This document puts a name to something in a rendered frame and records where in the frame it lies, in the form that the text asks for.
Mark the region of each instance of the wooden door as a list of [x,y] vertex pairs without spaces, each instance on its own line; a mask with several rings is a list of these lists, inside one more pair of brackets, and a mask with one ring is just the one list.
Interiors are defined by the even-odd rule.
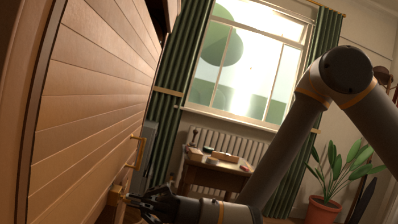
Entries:
[[[161,47],[144,0],[68,0],[40,96],[27,223],[94,223],[129,189]],[[123,221],[125,204],[115,211]]]

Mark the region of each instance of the plant soil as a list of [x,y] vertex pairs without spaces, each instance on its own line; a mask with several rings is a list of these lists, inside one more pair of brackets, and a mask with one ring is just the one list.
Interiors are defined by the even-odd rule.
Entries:
[[312,200],[314,200],[316,203],[321,204],[321,205],[325,205],[326,207],[332,208],[332,209],[338,209],[337,206],[333,205],[332,203],[328,202],[327,204],[325,204],[325,202],[322,199],[318,199],[318,198],[313,198]]

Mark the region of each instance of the green plant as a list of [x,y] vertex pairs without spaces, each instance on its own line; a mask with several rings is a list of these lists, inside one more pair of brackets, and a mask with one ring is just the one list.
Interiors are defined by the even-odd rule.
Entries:
[[[332,140],[329,142],[329,146],[327,148],[327,157],[329,159],[329,164],[331,169],[329,172],[328,184],[325,183],[325,175],[324,171],[322,170],[318,153],[315,147],[312,147],[311,155],[314,157],[315,161],[320,165],[320,171],[317,168],[315,168],[314,171],[306,162],[304,162],[304,164],[321,184],[322,189],[324,191],[325,204],[327,204],[329,200],[332,197],[334,197],[341,189],[352,183],[354,180],[359,179],[366,174],[373,174],[380,172],[386,168],[385,165],[380,165],[375,168],[372,168],[372,164],[362,165],[363,162],[365,162],[373,154],[374,150],[368,144],[360,148],[361,140],[362,139],[358,139],[351,147],[347,155],[346,164],[344,165],[343,168],[341,168],[342,166],[341,155],[340,154],[337,155],[336,146],[333,144]],[[342,182],[349,172],[352,173],[349,175],[348,179]]]

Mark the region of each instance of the window sill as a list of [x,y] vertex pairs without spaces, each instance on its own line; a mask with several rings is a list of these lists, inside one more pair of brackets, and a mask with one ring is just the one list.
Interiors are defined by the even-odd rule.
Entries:
[[[268,131],[268,132],[271,132],[271,133],[277,133],[278,130],[279,130],[279,127],[280,127],[279,126],[277,129],[276,128],[275,129],[274,128],[268,128],[268,127],[255,125],[255,124],[244,122],[244,121],[239,121],[239,120],[236,120],[236,119],[233,119],[233,118],[224,117],[224,116],[221,116],[221,115],[208,113],[208,112],[204,112],[204,111],[201,111],[201,110],[196,110],[196,109],[189,108],[189,107],[180,107],[180,109],[182,111],[188,111],[188,112],[191,112],[191,113],[200,114],[200,115],[204,115],[204,116],[211,117],[211,118],[216,118],[216,119],[220,119],[220,120],[223,120],[223,121],[236,123],[236,124],[239,124],[239,125],[244,125],[244,126],[247,126],[247,127],[252,127],[252,128],[255,128],[255,129],[258,129],[258,130]],[[312,128],[311,132],[312,133],[316,133],[316,134],[320,134],[321,130]]]

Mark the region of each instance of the robotic arm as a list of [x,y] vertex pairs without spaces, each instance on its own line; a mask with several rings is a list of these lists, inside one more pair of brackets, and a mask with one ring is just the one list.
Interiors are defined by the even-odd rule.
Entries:
[[[334,101],[398,179],[398,108],[377,87],[368,56],[349,45],[332,48],[315,60],[295,89],[296,100],[235,204],[173,195],[168,186],[146,195],[128,194],[148,223],[262,223],[260,210],[303,145],[319,114]],[[163,192],[159,197],[153,196]]]

